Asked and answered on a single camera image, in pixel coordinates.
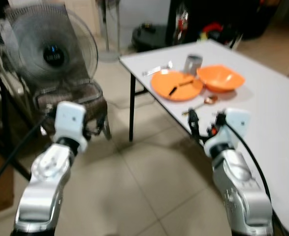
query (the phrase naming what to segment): fan base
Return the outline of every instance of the fan base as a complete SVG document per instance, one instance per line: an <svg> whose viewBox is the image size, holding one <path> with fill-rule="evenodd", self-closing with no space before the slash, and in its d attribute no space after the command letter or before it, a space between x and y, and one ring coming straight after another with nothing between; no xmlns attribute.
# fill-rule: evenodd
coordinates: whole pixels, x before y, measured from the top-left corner
<svg viewBox="0 0 289 236"><path fill-rule="evenodd" d="M101 62L114 62L118 61L120 53L112 51L100 51L98 53L98 59Z"/></svg>

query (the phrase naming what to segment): metal spoon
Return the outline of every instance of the metal spoon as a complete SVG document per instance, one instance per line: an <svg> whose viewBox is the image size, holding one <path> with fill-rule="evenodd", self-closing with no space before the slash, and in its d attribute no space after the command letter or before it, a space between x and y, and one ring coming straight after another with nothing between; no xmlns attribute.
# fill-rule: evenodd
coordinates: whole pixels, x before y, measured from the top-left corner
<svg viewBox="0 0 289 236"><path fill-rule="evenodd" d="M171 61L169 61L167 65L165 65L165 66L158 66L158 67L153 68L152 70L144 71L144 72L142 73L142 75L143 75L143 76L152 75L152 74L154 74L154 73L156 73L156 72L159 72L160 70L163 70L163 69L168 69L168 70L169 70L169 69L171 69L172 67L173 67L173 63L172 63Z"/></svg>
<svg viewBox="0 0 289 236"><path fill-rule="evenodd" d="M203 101L203 103L202 104L200 104L200 105L198 105L198 106L196 106L196 107L194 107L194 108L192 108L193 110L197 110L198 108L200 108L200 107L202 107L203 105L205 105L205 104L208 104L208 105L213 105L213 104L215 104L217 101L218 101L218 96L216 96L216 95L211 95L211 96L208 96L208 97L206 97L205 99L204 99L204 101ZM182 115L183 116L187 116L189 114L189 111L186 111L186 112L183 112L182 113Z"/></svg>

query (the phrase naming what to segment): metal cup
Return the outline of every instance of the metal cup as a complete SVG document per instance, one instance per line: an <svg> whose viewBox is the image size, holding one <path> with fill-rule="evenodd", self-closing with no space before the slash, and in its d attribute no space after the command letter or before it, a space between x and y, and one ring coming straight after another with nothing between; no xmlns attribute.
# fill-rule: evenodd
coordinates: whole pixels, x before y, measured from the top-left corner
<svg viewBox="0 0 289 236"><path fill-rule="evenodd" d="M195 54L189 54L184 67L184 73L196 76L197 69L201 67L202 57Z"/></svg>

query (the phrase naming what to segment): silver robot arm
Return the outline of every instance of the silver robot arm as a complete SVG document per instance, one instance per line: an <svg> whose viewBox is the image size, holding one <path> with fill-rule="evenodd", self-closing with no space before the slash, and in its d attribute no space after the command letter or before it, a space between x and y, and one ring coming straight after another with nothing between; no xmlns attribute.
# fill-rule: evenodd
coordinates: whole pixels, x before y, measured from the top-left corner
<svg viewBox="0 0 289 236"><path fill-rule="evenodd" d="M21 197L12 236L54 235L71 165L77 153L87 147L83 136L85 112L82 105L59 103L55 143L32 164L32 178Z"/></svg>
<svg viewBox="0 0 289 236"><path fill-rule="evenodd" d="M271 236L271 202L253 178L243 155L235 150L238 139L222 121L218 122L222 117L244 136L249 114L240 110L227 109L220 118L217 116L216 123L208 129L209 137L200 136L198 118L192 110L189 125L193 137L204 142L205 153L212 159L213 180L223 198L232 235Z"/></svg>

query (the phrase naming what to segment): orange plate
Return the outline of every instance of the orange plate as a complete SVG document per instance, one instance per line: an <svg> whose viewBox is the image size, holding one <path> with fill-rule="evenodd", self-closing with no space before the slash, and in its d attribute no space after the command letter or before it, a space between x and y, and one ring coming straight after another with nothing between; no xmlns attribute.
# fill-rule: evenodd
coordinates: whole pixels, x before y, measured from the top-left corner
<svg viewBox="0 0 289 236"><path fill-rule="evenodd" d="M163 70L155 73L151 80L151 85L155 92L172 101L185 101L196 97L202 90L203 83L192 75L184 74L177 71Z"/></svg>
<svg viewBox="0 0 289 236"><path fill-rule="evenodd" d="M212 65L197 69L200 80L208 89L216 92L226 92L242 86L243 76L223 65Z"/></svg>

